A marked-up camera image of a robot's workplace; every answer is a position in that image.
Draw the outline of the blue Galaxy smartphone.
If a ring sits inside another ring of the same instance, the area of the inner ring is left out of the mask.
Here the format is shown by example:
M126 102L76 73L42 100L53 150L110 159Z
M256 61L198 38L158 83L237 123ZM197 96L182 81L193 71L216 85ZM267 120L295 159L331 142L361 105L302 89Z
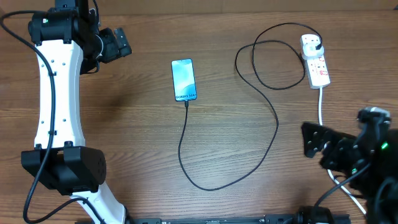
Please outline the blue Galaxy smartphone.
M175 101L197 99L193 60L190 58L171 62Z

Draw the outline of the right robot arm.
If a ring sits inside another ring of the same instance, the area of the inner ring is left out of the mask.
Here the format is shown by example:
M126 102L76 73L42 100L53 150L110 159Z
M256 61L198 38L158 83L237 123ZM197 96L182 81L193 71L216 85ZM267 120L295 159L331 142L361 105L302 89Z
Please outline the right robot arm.
M397 130L387 121L363 124L358 136L304 122L304 154L322 152L320 165L341 172L366 200L368 223L397 223Z

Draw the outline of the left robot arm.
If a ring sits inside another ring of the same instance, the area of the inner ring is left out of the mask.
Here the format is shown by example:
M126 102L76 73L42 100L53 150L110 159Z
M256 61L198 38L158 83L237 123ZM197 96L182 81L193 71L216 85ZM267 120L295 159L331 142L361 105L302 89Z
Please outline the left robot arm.
M21 154L35 181L78 202L93 223L130 223L106 183L106 160L86 146L80 121L80 76L131 53L124 31L101 29L87 1L57 1L28 26L40 66L40 113L34 149Z

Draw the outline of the white charger plug adapter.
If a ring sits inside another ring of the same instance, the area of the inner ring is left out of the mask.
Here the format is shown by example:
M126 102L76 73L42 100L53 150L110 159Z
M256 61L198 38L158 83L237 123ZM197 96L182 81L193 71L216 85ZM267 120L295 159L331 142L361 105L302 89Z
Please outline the white charger plug adapter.
M305 44L302 47L302 57L304 60L311 60L315 58L320 58L324 54L324 47L321 46L319 49L317 49L317 45L313 44Z

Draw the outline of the white power strip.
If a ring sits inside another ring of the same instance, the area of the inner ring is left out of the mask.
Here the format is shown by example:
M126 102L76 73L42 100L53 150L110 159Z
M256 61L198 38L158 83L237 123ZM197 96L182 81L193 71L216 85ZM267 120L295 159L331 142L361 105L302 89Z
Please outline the white power strip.
M300 38L301 48L305 44L320 44L319 36L315 34L304 34ZM311 89L320 89L328 86L330 84L330 77L325 62L324 54L320 58L315 58L311 60L304 60L305 71L308 76L308 82Z

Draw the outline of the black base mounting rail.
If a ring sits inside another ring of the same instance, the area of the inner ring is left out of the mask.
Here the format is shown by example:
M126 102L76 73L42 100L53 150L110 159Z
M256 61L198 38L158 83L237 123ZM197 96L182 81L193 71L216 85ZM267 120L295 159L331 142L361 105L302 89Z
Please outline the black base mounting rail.
M292 214L273 214L264 217L240 217L240 218L207 218L207 219L179 219L161 220L160 218L135 218L132 224L291 224L294 222L295 215Z

